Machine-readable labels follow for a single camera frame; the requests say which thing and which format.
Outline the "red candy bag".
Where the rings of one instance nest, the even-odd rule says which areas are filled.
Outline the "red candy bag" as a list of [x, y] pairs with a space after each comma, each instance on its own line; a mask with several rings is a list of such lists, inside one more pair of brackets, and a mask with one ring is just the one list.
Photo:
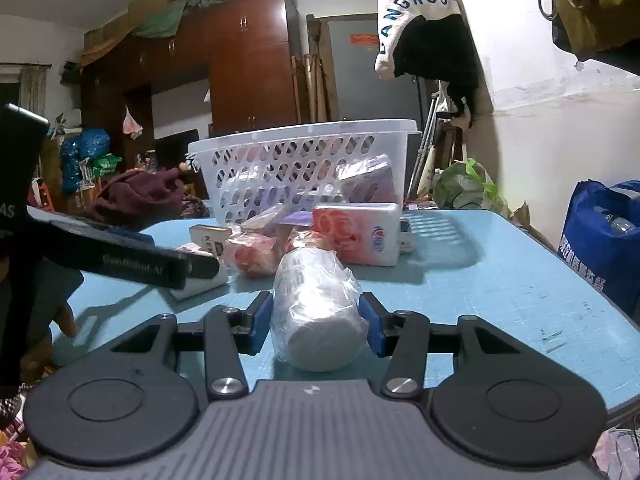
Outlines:
[[224, 242], [222, 258], [242, 275], [259, 278], [276, 274], [281, 253], [274, 237], [240, 233]]

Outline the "white roll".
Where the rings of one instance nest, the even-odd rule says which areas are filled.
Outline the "white roll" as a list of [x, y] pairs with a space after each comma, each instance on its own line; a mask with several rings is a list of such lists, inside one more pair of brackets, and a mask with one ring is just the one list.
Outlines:
[[361, 288], [335, 252], [297, 248], [280, 261], [273, 283], [270, 334], [277, 359], [306, 372], [333, 372], [366, 345], [358, 311]]

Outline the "white plastic laundry basket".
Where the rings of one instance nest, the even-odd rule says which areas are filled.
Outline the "white plastic laundry basket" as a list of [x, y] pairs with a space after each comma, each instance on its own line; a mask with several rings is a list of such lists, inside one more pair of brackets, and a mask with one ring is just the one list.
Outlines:
[[316, 122], [195, 141], [186, 157], [202, 175], [216, 220], [240, 223], [279, 204], [311, 210], [350, 202], [338, 176], [366, 162], [386, 163], [392, 200], [401, 203], [408, 137], [417, 132], [412, 119]]

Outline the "pink white tissue pack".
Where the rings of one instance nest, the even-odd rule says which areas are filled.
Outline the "pink white tissue pack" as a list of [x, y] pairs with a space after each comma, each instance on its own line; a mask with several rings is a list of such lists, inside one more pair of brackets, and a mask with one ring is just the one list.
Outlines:
[[186, 255], [191, 269], [186, 276], [186, 284], [182, 289], [171, 289], [169, 292], [175, 300], [181, 301], [228, 283], [228, 269], [226, 264], [213, 252], [188, 243], [176, 248], [177, 252]]

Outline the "red white tissue pack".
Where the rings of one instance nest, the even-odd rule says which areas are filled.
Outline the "red white tissue pack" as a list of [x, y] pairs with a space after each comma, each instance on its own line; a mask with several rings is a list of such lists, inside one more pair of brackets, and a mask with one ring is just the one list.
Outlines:
[[314, 230], [332, 242], [342, 263], [396, 266], [401, 218], [398, 204], [319, 204], [311, 214]]

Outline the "maroon clothing pile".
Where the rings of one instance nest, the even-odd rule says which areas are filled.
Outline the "maroon clothing pile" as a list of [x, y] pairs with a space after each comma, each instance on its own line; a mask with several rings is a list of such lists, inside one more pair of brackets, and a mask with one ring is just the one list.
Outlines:
[[86, 214], [97, 222], [141, 231], [161, 221], [179, 219], [183, 195], [177, 168], [129, 170], [108, 181]]

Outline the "purple small box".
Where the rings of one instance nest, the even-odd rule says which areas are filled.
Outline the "purple small box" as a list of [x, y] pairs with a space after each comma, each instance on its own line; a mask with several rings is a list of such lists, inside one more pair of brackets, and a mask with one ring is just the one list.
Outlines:
[[276, 224], [276, 237], [281, 248], [285, 248], [293, 232], [309, 231], [312, 228], [311, 211], [295, 211], [280, 219]]

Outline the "blue shopping bag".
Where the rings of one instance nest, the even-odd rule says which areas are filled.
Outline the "blue shopping bag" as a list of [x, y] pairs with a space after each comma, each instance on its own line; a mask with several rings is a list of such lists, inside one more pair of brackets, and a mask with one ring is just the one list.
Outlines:
[[558, 248], [570, 268], [628, 315], [639, 305], [639, 197], [631, 192], [639, 192], [637, 180], [578, 182]]

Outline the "metal crutches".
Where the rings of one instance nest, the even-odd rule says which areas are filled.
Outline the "metal crutches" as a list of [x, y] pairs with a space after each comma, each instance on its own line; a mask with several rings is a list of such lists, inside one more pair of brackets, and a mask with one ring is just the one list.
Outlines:
[[424, 165], [426, 163], [427, 154], [430, 150], [433, 136], [435, 134], [436, 126], [437, 126], [437, 112], [438, 106], [440, 102], [440, 96], [442, 95], [442, 90], [438, 89], [431, 95], [431, 103], [430, 109], [428, 110], [425, 127], [421, 136], [421, 142], [418, 149], [418, 154], [416, 155], [416, 162], [414, 163], [409, 188], [407, 192], [408, 200], [412, 200], [416, 198], [416, 193], [418, 192], [419, 182], [422, 176], [422, 172], [424, 169]]

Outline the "grey metal door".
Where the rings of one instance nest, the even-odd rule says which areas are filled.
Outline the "grey metal door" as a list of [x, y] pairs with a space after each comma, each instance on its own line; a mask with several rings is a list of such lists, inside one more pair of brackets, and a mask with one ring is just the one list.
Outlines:
[[375, 71], [378, 21], [374, 14], [326, 22], [339, 120], [412, 119], [424, 123], [424, 84], [413, 76], [384, 80]]

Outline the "dark red wooden wardrobe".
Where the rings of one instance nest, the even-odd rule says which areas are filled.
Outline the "dark red wooden wardrobe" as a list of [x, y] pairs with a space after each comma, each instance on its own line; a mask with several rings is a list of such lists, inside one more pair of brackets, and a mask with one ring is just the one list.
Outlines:
[[126, 36], [82, 69], [82, 123], [105, 130], [132, 166], [160, 126], [152, 97], [199, 80], [208, 83], [213, 136], [308, 122], [292, 0], [228, 0], [188, 14], [171, 38]]

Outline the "white black hanging jacket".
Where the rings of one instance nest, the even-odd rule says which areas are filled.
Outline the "white black hanging jacket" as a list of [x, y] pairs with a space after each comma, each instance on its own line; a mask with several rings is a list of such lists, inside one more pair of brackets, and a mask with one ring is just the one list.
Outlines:
[[480, 69], [460, 0], [378, 0], [378, 45], [378, 76], [446, 82], [456, 115], [474, 119]]

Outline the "olive hanging bag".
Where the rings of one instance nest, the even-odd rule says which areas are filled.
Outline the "olive hanging bag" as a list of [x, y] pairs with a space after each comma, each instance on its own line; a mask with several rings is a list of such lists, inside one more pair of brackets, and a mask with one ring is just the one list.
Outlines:
[[555, 0], [570, 52], [582, 61], [639, 39], [639, 0]]

